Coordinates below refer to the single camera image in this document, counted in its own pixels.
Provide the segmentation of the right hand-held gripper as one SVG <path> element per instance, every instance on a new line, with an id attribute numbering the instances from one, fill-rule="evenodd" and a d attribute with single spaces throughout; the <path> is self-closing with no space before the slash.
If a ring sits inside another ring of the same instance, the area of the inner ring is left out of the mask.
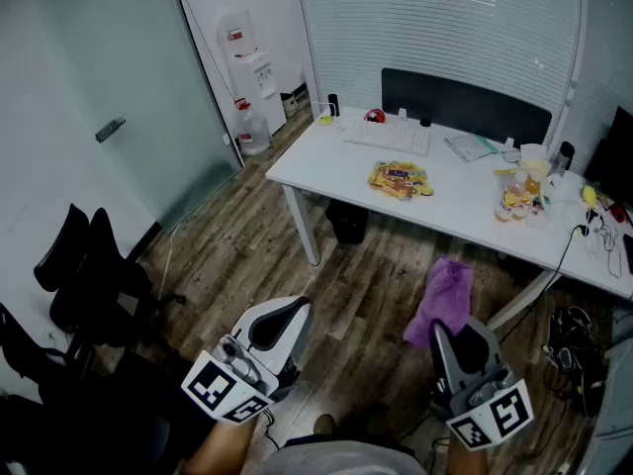
<path id="1" fill-rule="evenodd" d="M 429 342 L 433 411 L 466 448 L 498 446 L 533 421 L 525 381 L 500 362 L 497 338 L 481 321 L 471 316 L 458 334 L 432 321 Z"/>

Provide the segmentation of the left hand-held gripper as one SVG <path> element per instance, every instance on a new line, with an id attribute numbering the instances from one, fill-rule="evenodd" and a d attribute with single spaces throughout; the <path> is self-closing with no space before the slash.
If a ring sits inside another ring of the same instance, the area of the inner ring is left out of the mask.
<path id="1" fill-rule="evenodd" d="M 274 298 L 251 307 L 232 336 L 223 336 L 213 351 L 201 352 L 181 389 L 217 422 L 251 420 L 290 393 L 299 370 L 289 358 L 303 349 L 312 319 L 313 305 L 305 296 Z"/>

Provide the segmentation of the purple cloth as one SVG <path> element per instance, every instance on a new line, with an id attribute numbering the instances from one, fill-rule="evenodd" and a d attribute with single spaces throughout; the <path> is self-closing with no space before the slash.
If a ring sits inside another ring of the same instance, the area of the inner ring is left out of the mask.
<path id="1" fill-rule="evenodd" d="M 473 270 L 468 264 L 440 257 L 429 271 L 423 297 L 405 329 L 404 340 L 429 348 L 434 321 L 457 335 L 470 318 L 472 286 Z"/>

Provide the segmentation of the person's right forearm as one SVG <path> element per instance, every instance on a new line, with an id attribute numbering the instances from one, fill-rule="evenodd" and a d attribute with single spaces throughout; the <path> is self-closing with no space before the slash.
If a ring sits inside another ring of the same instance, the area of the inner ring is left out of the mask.
<path id="1" fill-rule="evenodd" d="M 447 451 L 445 475 L 489 475 L 488 453 L 470 451 L 461 442 L 453 442 Z"/>

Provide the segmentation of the person's left forearm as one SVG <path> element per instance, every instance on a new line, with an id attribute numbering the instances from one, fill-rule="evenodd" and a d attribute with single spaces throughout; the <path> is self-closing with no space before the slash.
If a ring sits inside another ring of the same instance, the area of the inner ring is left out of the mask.
<path id="1" fill-rule="evenodd" d="M 256 426 L 257 419 L 239 425 L 216 423 L 180 474 L 240 475 Z"/>

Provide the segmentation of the person's black trousers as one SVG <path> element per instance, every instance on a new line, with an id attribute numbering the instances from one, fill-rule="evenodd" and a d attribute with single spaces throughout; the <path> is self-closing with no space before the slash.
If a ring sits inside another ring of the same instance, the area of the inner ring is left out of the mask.
<path id="1" fill-rule="evenodd" d="M 291 446 L 299 446 L 306 445 L 312 443 L 322 443 L 322 442 L 331 442 L 331 441 L 356 441 L 364 444 L 371 444 L 375 446 L 380 446 L 384 448 L 388 448 L 390 450 L 398 451 L 409 456 L 415 457 L 414 450 L 401 445 L 400 443 L 388 439 L 382 438 L 376 435 L 354 435 L 354 434 L 346 434 L 341 433 L 339 431 L 335 431 L 334 433 L 313 433 L 306 436 L 292 438 L 286 441 L 284 447 Z"/>

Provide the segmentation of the black trash bin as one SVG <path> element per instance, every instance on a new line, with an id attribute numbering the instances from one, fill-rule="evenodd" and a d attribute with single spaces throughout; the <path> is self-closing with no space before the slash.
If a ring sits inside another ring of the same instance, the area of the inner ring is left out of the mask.
<path id="1" fill-rule="evenodd" d="M 331 199 L 325 215 L 339 243 L 360 244 L 363 241 L 369 218 L 366 208 Z"/>

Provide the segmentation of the person's grey shirt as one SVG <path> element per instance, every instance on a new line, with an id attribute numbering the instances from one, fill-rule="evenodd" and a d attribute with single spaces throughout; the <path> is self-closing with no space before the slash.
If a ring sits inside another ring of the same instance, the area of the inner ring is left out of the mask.
<path id="1" fill-rule="evenodd" d="M 426 475 L 414 456 L 351 440 L 281 448 L 252 475 Z"/>

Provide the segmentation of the orange juice bottle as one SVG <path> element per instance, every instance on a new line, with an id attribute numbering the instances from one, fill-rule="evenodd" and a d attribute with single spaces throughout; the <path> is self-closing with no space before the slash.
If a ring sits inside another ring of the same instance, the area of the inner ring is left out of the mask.
<path id="1" fill-rule="evenodd" d="M 513 210 L 513 217 L 522 220 L 532 206 L 534 198 L 540 191 L 540 180 L 535 172 L 519 169 L 516 174 L 517 182 L 523 187 L 518 204 Z"/>
<path id="2" fill-rule="evenodd" d="M 520 186 L 515 181 L 514 174 L 506 174 L 499 178 L 500 197 L 495 208 L 495 217 L 501 223 L 509 222 L 513 210 L 520 200 Z"/>

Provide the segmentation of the clear water jug red cap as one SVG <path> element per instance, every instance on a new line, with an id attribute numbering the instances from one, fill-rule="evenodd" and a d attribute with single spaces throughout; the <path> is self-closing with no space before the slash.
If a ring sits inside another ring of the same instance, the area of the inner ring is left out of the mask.
<path id="1" fill-rule="evenodd" d="M 267 150 L 271 143 L 264 115 L 254 108 L 245 98 L 234 101 L 236 107 L 236 136 L 241 152 L 253 156 Z"/>

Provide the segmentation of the clear plastic bag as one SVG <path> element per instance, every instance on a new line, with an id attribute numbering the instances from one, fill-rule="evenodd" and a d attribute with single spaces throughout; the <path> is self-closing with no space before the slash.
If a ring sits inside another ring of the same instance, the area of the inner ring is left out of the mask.
<path id="1" fill-rule="evenodd" d="M 537 143 L 522 144 L 519 165 L 528 173 L 535 173 L 540 179 L 544 179 L 551 168 L 547 159 L 547 147 Z"/>

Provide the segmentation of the white keyboard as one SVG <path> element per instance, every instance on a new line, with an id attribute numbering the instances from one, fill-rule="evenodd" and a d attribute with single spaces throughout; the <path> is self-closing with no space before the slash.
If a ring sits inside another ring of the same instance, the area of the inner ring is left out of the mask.
<path id="1" fill-rule="evenodd" d="M 430 133 L 424 128 L 402 124 L 375 123 L 364 119 L 354 120 L 342 131 L 348 143 L 379 147 L 394 151 L 426 156 L 430 146 Z"/>

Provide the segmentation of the white water dispenser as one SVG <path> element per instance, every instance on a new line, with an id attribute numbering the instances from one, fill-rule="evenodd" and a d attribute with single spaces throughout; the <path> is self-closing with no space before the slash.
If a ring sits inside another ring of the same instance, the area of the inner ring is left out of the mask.
<path id="1" fill-rule="evenodd" d="M 259 111 L 266 119 L 269 133 L 274 135 L 287 119 L 269 52 L 259 50 L 234 57 L 230 72 L 236 98 L 244 98 Z"/>

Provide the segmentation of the black monitor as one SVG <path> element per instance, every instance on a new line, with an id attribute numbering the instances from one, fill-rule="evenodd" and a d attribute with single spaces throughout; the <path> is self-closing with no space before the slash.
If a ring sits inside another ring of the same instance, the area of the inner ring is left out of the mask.
<path id="1" fill-rule="evenodd" d="M 598 143 L 585 178 L 616 203 L 633 207 L 633 115 L 621 107 L 607 137 Z"/>
<path id="2" fill-rule="evenodd" d="M 538 106 L 493 90 L 452 79 L 384 68 L 382 109 L 405 109 L 415 120 L 475 134 L 503 143 L 541 144 L 552 114 Z"/>

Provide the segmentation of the frosted glass door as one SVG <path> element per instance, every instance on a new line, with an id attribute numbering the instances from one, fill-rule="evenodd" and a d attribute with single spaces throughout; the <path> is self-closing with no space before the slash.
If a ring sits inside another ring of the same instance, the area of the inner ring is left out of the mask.
<path id="1" fill-rule="evenodd" d="M 40 0 L 88 140 L 172 229 L 240 169 L 181 0 Z M 106 141 L 95 134 L 125 118 Z"/>

